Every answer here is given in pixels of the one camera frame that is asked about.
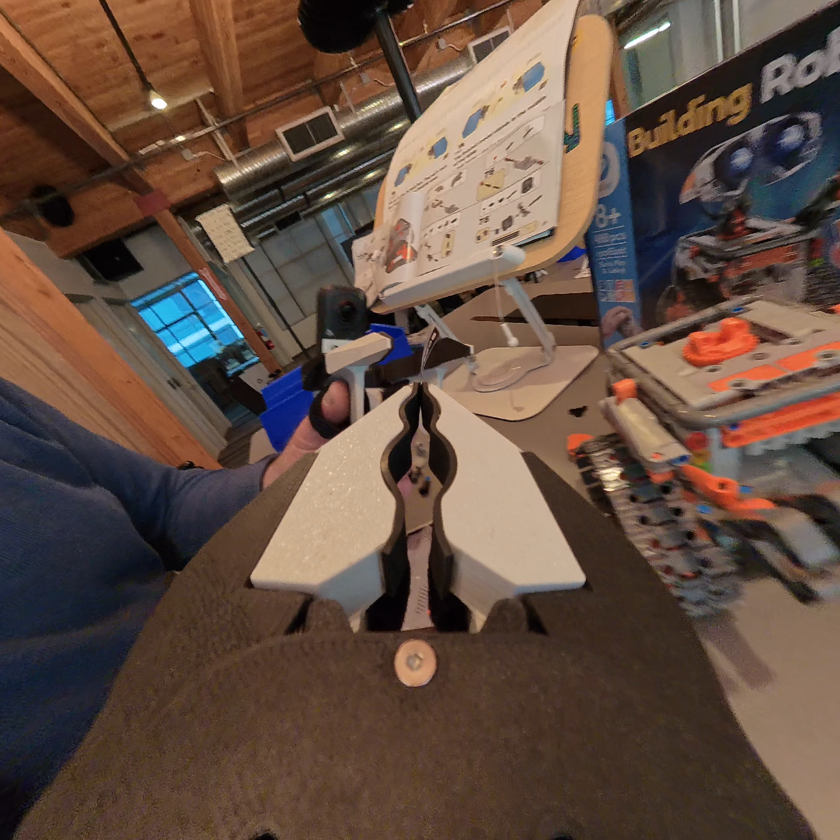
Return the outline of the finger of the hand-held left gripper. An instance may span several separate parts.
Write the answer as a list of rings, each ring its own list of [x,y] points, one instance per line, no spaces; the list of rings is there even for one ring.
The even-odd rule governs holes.
[[[370,332],[346,341],[323,354],[327,373],[339,373],[349,368],[367,369],[381,362],[393,350],[392,337],[383,332]]]

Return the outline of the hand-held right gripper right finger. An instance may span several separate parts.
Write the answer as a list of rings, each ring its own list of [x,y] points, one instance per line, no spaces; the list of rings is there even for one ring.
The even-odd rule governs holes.
[[[420,390],[427,466],[440,488],[428,609],[441,632],[476,632],[499,602],[586,582],[525,452],[436,385]]]

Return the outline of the robot sticker sheet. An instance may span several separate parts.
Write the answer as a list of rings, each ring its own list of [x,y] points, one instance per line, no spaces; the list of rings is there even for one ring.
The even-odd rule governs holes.
[[[432,548],[432,525],[428,524],[406,538],[410,586],[402,631],[415,632],[434,625],[429,612],[428,562]]]

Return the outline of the grey orange tracked toy robot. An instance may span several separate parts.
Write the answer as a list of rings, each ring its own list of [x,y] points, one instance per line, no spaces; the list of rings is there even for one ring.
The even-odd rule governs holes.
[[[758,574],[837,598],[838,307],[741,297],[606,358],[612,432],[572,461],[683,609],[719,613]]]

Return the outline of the person's left forearm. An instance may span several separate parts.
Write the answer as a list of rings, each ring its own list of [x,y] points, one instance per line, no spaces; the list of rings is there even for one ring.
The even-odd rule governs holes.
[[[137,529],[169,572],[181,571],[275,478],[278,455],[236,469],[164,468],[150,495],[132,504]]]

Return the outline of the blue storage bin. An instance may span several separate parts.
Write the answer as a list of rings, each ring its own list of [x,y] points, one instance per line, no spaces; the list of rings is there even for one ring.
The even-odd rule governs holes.
[[[375,323],[366,333],[382,333],[391,338],[392,350],[384,357],[384,363],[400,360],[411,353],[406,332],[401,327]],[[302,369],[300,365],[283,374],[262,391],[266,410],[259,418],[272,447],[277,451],[287,445],[301,420],[308,414],[315,396],[314,392],[303,388]]]

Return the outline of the white posted sheet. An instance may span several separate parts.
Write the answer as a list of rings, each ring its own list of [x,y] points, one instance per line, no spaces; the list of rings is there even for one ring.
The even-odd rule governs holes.
[[[221,260],[229,265],[255,252],[228,204],[219,204],[196,215],[196,222]]]

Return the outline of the white stand base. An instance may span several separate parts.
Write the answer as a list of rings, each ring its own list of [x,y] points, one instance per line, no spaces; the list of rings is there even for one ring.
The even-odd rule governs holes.
[[[508,422],[528,420],[543,412],[594,362],[598,350],[591,345],[558,345],[529,294],[516,279],[497,281],[497,314],[501,290],[514,301],[538,344],[518,341],[502,319],[507,346],[475,352],[468,347],[464,359],[445,362],[435,372],[422,374],[468,411]]]

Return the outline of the glass window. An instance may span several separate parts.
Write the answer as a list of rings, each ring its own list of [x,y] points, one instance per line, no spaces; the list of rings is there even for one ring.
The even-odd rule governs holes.
[[[131,306],[164,346],[187,369],[219,360],[238,338],[235,325],[207,284],[195,273],[141,297]]]

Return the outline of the instruction booklet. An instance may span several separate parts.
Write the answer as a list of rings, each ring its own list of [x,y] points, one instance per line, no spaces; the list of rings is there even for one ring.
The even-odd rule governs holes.
[[[493,279],[493,247],[549,237],[560,209],[565,82],[580,2],[549,2],[403,135],[380,220],[352,246],[370,306]]]

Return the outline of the black pendant lamp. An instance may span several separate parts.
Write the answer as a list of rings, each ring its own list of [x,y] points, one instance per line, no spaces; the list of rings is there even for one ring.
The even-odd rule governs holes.
[[[380,12],[400,14],[413,1],[300,1],[298,23],[304,38],[324,54],[341,54],[361,46],[374,31]]]

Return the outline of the wooden booklet stand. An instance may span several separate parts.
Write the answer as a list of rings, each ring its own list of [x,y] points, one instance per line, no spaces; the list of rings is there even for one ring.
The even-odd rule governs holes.
[[[613,61],[614,37],[603,17],[578,15],[569,49],[565,82],[565,122],[561,172],[560,209],[552,234],[524,246],[525,258],[519,268],[504,274],[504,280],[550,267],[578,245],[595,213],[602,169],[602,146],[605,131],[605,106]],[[484,280],[467,291],[493,282]],[[438,295],[411,306],[389,309],[371,306],[386,313],[446,297]]]

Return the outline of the silver duct with vents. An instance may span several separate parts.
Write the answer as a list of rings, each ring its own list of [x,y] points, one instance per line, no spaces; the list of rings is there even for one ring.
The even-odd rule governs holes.
[[[235,162],[213,169],[213,178],[226,197],[241,202],[252,193],[289,176],[319,165],[335,151],[361,144],[362,149],[387,130],[408,120],[403,100],[395,86],[384,89],[352,108],[332,113],[332,121],[339,130],[339,138],[315,150],[306,151],[294,159],[280,139],[263,143],[243,153]]]

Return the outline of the black wall box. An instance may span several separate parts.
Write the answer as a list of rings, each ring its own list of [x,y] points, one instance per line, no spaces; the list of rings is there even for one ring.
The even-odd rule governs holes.
[[[121,282],[143,271],[141,263],[122,238],[83,251],[77,261],[93,281],[100,285]]]

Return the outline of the black metal post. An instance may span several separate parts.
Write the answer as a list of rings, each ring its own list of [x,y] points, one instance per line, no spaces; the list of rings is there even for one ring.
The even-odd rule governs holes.
[[[394,84],[410,123],[415,123],[423,114],[411,72],[407,67],[402,48],[397,40],[390,15],[385,5],[375,10],[374,33],[379,41],[385,62],[392,74]]]

